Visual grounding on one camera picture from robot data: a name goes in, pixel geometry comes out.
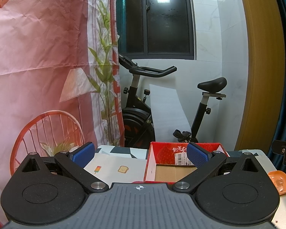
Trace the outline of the black exercise bike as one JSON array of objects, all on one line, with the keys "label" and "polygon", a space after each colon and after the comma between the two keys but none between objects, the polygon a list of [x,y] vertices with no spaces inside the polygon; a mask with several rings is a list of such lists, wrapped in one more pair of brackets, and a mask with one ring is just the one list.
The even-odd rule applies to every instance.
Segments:
[{"label": "black exercise bike", "polygon": [[126,147],[147,149],[151,142],[196,143],[203,117],[211,112],[209,98],[221,100],[226,97],[221,93],[227,85],[224,77],[199,83],[197,87],[202,90],[202,99],[193,123],[189,124],[175,89],[150,85],[144,91],[144,95],[150,97],[150,104],[136,95],[140,77],[165,77],[176,72],[175,66],[165,70],[140,67],[123,55],[119,55],[119,63],[133,76],[130,87],[123,91],[128,96],[122,110]]}]

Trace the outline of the pink printed backdrop cloth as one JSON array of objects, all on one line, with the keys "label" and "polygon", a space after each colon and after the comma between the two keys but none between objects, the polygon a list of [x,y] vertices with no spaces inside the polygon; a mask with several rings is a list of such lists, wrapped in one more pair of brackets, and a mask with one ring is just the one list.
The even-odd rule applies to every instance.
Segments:
[{"label": "pink printed backdrop cloth", "polygon": [[0,197],[29,152],[86,142],[124,145],[116,0],[0,0]]}]

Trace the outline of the wooden door frame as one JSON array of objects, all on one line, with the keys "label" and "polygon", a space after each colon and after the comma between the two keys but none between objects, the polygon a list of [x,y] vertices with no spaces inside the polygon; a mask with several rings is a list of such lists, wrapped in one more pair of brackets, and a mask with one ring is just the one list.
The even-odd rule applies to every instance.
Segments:
[{"label": "wooden door frame", "polygon": [[248,36],[248,81],[236,149],[267,153],[279,119],[285,42],[277,0],[242,0]]}]

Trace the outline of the orange plastic dish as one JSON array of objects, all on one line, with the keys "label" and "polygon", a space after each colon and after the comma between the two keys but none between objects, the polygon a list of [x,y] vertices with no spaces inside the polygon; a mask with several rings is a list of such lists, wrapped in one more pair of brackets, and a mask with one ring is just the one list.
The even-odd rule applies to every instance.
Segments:
[{"label": "orange plastic dish", "polygon": [[283,171],[270,171],[269,178],[275,185],[279,195],[286,194],[286,173]]}]

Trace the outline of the red cardboard box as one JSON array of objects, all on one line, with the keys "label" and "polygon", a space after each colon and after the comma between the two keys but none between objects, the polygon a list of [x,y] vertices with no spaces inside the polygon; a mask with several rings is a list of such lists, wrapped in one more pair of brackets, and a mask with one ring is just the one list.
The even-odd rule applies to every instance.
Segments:
[{"label": "red cardboard box", "polygon": [[[150,144],[144,182],[167,182],[173,184],[196,170],[187,158],[189,143],[152,142]],[[220,143],[196,143],[208,152],[219,150],[228,155]]]}]

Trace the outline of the dark window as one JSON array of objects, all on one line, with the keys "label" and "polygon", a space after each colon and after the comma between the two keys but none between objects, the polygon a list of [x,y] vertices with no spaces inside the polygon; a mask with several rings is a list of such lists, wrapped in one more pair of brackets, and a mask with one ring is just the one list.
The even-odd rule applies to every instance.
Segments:
[{"label": "dark window", "polygon": [[194,59],[191,0],[117,0],[118,47],[131,59]]}]

